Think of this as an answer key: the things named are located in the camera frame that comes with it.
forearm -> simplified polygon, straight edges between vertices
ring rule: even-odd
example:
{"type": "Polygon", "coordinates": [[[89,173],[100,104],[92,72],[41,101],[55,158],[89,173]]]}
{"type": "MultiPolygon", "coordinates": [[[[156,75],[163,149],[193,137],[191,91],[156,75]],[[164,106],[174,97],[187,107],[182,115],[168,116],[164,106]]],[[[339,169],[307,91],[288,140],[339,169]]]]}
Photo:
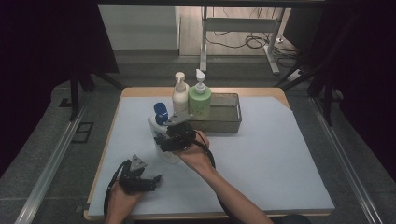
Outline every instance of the forearm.
{"type": "Polygon", "coordinates": [[[228,183],[214,168],[205,168],[197,172],[241,221],[247,224],[273,223],[255,203],[228,183]]]}

gray floor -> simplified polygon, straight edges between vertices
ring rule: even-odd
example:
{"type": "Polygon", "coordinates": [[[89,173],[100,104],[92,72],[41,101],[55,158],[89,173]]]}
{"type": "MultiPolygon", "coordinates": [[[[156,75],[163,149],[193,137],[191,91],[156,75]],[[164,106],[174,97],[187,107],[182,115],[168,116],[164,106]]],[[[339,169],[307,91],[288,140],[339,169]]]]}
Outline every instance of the gray floor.
{"type": "MultiPolygon", "coordinates": [[[[169,55],[130,55],[118,52],[120,74],[111,75],[130,86],[173,86],[174,73],[183,71],[194,83],[198,57],[169,55]]],[[[271,87],[280,77],[271,74],[263,57],[208,60],[206,84],[209,87],[271,87]]],[[[281,67],[282,74],[287,68],[281,67]]],[[[103,223],[84,219],[93,178],[105,146],[120,98],[120,91],[94,77],[96,90],[89,93],[88,109],[82,122],[93,122],[92,134],[85,144],[70,144],[49,190],[33,220],[34,223],[103,223]]],[[[313,223],[370,223],[361,209],[353,188],[326,137],[305,90],[309,83],[287,91],[291,110],[308,144],[325,187],[336,209],[328,217],[310,217],[313,223]]],[[[17,159],[0,179],[0,223],[14,223],[26,199],[55,148],[70,116],[70,108],[60,108],[69,98],[68,83],[53,90],[52,102],[17,159]]],[[[371,150],[344,118],[337,104],[332,105],[333,128],[358,177],[369,192],[383,223],[396,223],[396,185],[371,150]]],[[[166,223],[208,223],[209,221],[168,221],[166,223]]]]}

